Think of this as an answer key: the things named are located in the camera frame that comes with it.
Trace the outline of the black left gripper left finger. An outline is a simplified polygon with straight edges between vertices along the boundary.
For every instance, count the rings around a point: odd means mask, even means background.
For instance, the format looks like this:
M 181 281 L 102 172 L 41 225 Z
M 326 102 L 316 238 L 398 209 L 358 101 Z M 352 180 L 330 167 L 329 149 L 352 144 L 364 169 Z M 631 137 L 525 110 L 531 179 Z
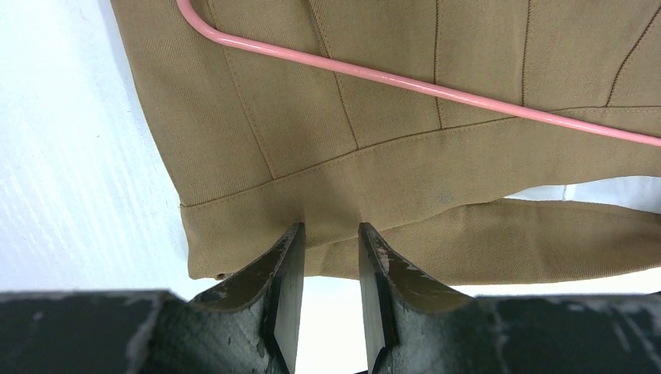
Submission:
M 292 373 L 306 229 L 190 301 L 166 290 L 8 292 L 4 373 Z

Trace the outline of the tan brown pleated skirt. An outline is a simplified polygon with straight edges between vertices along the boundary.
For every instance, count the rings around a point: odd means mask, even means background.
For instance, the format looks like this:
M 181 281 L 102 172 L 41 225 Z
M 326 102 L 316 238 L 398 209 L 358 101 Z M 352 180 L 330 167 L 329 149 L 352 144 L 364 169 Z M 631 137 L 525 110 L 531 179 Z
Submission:
M 358 226 L 451 285 L 576 281 L 660 265 L 660 215 L 515 199 L 660 174 L 655 146 L 511 117 L 227 48 L 173 1 L 111 4 L 179 195 L 193 279 L 306 226 L 306 274 L 357 278 Z M 650 136 L 657 1 L 194 1 L 217 30 Z

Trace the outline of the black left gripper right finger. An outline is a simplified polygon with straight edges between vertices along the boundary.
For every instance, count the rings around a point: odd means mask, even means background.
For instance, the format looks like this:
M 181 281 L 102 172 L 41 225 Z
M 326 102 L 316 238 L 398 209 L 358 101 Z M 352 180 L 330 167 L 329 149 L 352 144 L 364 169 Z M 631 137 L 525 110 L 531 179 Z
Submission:
M 371 373 L 657 373 L 660 296 L 463 294 L 359 225 Z

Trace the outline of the pink thin hanger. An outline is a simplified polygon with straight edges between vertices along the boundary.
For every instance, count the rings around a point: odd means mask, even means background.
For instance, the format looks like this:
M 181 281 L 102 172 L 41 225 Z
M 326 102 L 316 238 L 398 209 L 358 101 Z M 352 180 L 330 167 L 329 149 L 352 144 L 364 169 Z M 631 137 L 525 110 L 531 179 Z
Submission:
M 221 32 L 207 24 L 194 10 L 190 1 L 178 0 L 176 5 L 186 22 L 201 36 L 206 39 L 230 48 L 249 51 L 260 55 L 266 55 L 272 58 L 278 58 L 301 65 L 312 66 L 332 72 L 338 72 L 355 78 L 366 79 L 376 83 L 382 83 L 388 86 L 394 86 L 409 90 L 412 92 L 425 94 L 448 101 L 467 104 L 472 107 L 495 111 L 505 115 L 511 115 L 518 118 L 529 119 L 549 125 L 556 125 L 567 129 L 573 129 L 580 132 L 587 132 L 599 136 L 606 136 L 614 139 L 621 139 L 633 143 L 640 143 L 650 146 L 660 146 L 660 138 L 639 133 L 628 132 L 621 129 L 610 128 L 604 125 L 598 125 L 591 122 L 585 122 L 573 118 L 551 114 L 549 112 L 539 111 L 532 108 L 526 108 L 521 105 L 509 104 L 488 97 L 482 97 L 475 94 L 466 93 L 460 90 L 454 90 L 444 86 L 438 86 L 432 83 L 426 83 L 417 79 L 404 76 L 398 76 L 389 72 L 370 69 L 358 65 L 341 62 L 331 58 L 325 58 L 318 55 L 311 55 L 302 51 L 296 51 L 289 48 L 283 48 L 264 42 L 250 40 L 244 37 L 237 37 L 231 34 Z

